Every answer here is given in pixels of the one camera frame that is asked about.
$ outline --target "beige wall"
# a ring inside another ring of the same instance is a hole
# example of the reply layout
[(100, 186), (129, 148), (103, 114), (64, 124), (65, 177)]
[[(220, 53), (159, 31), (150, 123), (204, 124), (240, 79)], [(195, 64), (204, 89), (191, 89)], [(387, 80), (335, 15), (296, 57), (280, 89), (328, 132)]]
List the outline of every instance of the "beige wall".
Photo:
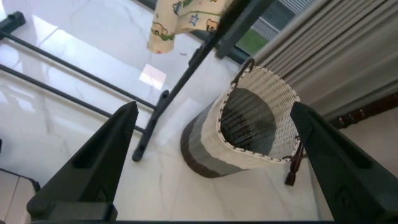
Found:
[[(398, 177), (398, 108), (340, 130), (359, 147)], [(310, 171), (321, 220), (332, 220), (313, 170)]]

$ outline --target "white woven basket wall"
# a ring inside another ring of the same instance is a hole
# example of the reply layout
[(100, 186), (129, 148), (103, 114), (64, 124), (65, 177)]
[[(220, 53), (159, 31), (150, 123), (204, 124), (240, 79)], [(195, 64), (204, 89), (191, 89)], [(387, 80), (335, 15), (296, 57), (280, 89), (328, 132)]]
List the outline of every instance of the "white woven basket wall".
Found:
[[(228, 98), (235, 88), (247, 89), (259, 96), (271, 109), (276, 123), (276, 134), (272, 149), (268, 154), (260, 154), (231, 145), (221, 132), (222, 111)], [(286, 163), (297, 150), (298, 136), (290, 111), (293, 103), (300, 101), (296, 92), (271, 71), (254, 67), (251, 72), (246, 70), (239, 78), (238, 84), (233, 83), (229, 91), (220, 95), (211, 107), (201, 130), (201, 143), (214, 158), (241, 169), (253, 169), (270, 162)]]

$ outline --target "basket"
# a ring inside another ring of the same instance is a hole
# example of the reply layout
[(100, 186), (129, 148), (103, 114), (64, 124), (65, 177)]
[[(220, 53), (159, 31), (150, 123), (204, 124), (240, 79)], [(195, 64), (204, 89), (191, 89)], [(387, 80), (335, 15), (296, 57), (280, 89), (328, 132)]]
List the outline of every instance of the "basket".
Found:
[(300, 98), (283, 79), (254, 63), (250, 58), (229, 90), (183, 130), (183, 158), (204, 177), (284, 164), (297, 150), (290, 111)]

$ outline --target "star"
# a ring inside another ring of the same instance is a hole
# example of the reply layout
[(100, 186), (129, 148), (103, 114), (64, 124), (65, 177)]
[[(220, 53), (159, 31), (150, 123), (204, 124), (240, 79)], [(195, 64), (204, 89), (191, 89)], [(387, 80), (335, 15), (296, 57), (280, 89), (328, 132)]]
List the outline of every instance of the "star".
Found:
[(191, 21), (189, 21), (189, 23), (191, 23), (193, 26), (196, 26), (198, 20), (199, 20), (199, 17), (198, 17), (198, 14), (196, 13), (196, 15), (191, 16)]

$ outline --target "clothing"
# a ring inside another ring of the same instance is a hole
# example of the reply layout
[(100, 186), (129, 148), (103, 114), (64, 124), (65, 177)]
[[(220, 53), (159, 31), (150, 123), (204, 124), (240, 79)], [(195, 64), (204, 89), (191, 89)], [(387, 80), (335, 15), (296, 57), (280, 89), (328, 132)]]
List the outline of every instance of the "clothing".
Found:
[(232, 0), (158, 0), (150, 28), (148, 49), (164, 54), (174, 48), (176, 34), (214, 31)]

